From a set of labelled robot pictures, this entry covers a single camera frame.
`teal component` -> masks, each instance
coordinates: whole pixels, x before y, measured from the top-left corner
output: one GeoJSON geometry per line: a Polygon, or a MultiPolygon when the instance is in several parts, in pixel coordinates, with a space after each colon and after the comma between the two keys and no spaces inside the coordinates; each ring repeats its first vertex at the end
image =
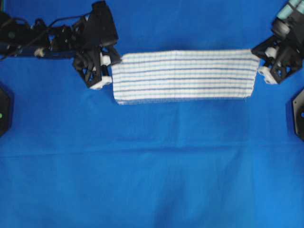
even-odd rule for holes
{"type": "Polygon", "coordinates": [[[286,18],[288,18],[288,16],[293,12],[293,9],[289,6],[286,5],[277,15],[278,18],[280,18],[281,20],[284,20],[286,18]]]}
{"type": "Polygon", "coordinates": [[[300,1],[301,1],[301,0],[290,0],[289,3],[290,3],[293,7],[296,7],[296,6],[299,4],[300,1]]]}
{"type": "Polygon", "coordinates": [[[300,13],[304,14],[304,1],[302,1],[296,8],[300,13]]]}

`striped towel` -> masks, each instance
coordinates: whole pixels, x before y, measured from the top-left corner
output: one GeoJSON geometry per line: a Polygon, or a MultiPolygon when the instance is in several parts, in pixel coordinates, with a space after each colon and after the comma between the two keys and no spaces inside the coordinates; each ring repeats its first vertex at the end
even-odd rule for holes
{"type": "Polygon", "coordinates": [[[112,66],[120,105],[250,97],[259,58],[248,50],[126,54],[112,66]]]}

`black cable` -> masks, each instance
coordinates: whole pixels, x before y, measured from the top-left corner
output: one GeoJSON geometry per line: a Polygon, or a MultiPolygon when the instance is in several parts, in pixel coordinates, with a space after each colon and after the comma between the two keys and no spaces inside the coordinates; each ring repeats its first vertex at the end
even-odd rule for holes
{"type": "Polygon", "coordinates": [[[81,16],[73,16],[73,17],[66,17],[66,18],[58,18],[56,20],[54,20],[48,27],[46,30],[44,30],[40,35],[38,35],[36,38],[34,38],[32,41],[30,41],[29,43],[27,43],[26,45],[23,45],[21,47],[19,47],[17,50],[11,52],[11,53],[8,53],[6,54],[5,56],[3,56],[0,61],[3,61],[5,60],[7,57],[10,57],[10,56],[13,56],[15,54],[17,54],[18,52],[20,52],[23,48],[26,48],[28,46],[31,46],[33,43],[35,43],[37,40],[41,39],[47,32],[49,32],[49,30],[52,28],[52,26],[54,24],[56,24],[57,22],[59,21],[62,21],[62,20],[70,20],[70,19],[76,19],[76,18],[81,18],[81,17],[85,17],[87,15],[90,15],[91,12],[89,13],[86,13],[84,15],[81,15],[81,16]]]}

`blue fabric surface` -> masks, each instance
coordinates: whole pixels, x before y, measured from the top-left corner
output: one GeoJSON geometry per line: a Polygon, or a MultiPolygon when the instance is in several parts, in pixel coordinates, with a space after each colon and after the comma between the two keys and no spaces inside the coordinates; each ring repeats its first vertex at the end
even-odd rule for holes
{"type": "MultiPolygon", "coordinates": [[[[252,48],[284,0],[110,1],[120,54],[252,48]]],[[[93,1],[10,0],[33,23],[93,1]]],[[[252,98],[119,106],[89,91],[71,60],[0,63],[15,94],[0,138],[0,227],[304,227],[304,143],[283,84],[258,76],[252,98]]]]}

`cloth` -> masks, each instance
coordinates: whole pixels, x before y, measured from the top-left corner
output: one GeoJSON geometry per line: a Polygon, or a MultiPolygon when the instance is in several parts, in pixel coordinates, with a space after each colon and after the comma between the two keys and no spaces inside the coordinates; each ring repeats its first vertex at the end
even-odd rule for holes
{"type": "MultiPolygon", "coordinates": [[[[50,24],[93,2],[5,5],[50,24]]],[[[252,48],[285,0],[107,3],[124,55],[252,48]]],[[[304,144],[289,103],[303,71],[277,86],[257,76],[248,99],[144,105],[88,90],[72,60],[10,58],[0,82],[15,95],[0,138],[0,228],[304,227],[304,144]]]]}
{"type": "Polygon", "coordinates": [[[122,59],[112,67],[114,98],[121,105],[250,97],[259,66],[250,49],[138,53],[122,59]]]}

